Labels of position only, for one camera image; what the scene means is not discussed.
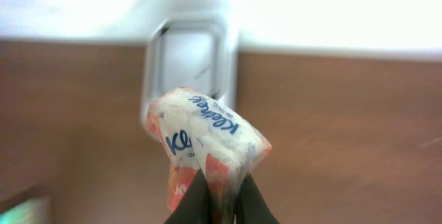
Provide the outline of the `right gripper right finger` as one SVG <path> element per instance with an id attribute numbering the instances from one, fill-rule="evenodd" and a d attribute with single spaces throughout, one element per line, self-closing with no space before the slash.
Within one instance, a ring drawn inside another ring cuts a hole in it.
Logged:
<path id="1" fill-rule="evenodd" d="M 279 224 L 251 174 L 242 182 L 235 208 L 237 224 Z"/>

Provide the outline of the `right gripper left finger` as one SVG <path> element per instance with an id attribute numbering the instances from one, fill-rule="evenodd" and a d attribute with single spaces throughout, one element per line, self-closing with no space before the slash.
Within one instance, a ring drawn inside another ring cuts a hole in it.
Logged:
<path id="1" fill-rule="evenodd" d="M 210 190 L 200 169 L 164 224 L 213 224 L 211 210 Z"/>

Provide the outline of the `orange pocket tissue pack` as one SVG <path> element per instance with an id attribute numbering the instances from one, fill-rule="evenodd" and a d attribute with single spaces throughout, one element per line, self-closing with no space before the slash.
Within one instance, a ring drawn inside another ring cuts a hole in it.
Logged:
<path id="1" fill-rule="evenodd" d="M 229 211 L 243 179 L 271 151 L 270 142 L 227 106 L 190 88 L 149 104 L 146 130 L 171 160 L 168 207 L 175 210 L 202 171 L 215 207 Z"/>

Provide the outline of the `green pocket tissue pack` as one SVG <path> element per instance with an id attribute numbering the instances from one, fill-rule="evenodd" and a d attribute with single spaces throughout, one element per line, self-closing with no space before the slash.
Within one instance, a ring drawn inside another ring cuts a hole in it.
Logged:
<path id="1" fill-rule="evenodd" d="M 49 224 L 50 198 L 31 198 L 1 213 L 1 224 Z"/>

